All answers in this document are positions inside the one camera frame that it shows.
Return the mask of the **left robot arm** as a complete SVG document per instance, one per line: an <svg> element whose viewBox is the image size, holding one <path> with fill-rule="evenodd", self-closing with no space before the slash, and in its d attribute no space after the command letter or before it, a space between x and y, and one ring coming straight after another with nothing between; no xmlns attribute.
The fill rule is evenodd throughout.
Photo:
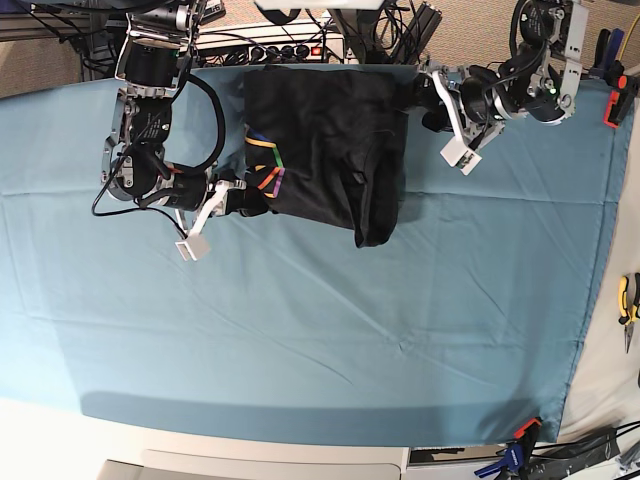
<svg viewBox="0 0 640 480"><path fill-rule="evenodd" d="M414 105L423 126L449 132L478 151L509 120L533 117L557 125L575 111L589 10L581 1L518 1L510 57L492 69L449 68L431 60L418 69Z"/></svg>

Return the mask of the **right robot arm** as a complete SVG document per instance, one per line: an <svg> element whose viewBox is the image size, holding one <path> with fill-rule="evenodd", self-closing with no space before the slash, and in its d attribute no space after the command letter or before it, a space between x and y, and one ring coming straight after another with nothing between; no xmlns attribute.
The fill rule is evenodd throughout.
<svg viewBox="0 0 640 480"><path fill-rule="evenodd" d="M232 213L254 217L269 210L257 188L230 170L216 169L226 140L222 104L216 91L191 72L199 27L211 18L206 1L162 1L128 13L115 72L124 84L104 144L97 195L127 203L126 213L163 215L182 241L195 233L186 224L188 212L205 221ZM205 93L216 120L213 151L195 166L165 158L173 104L187 84Z"/></svg>

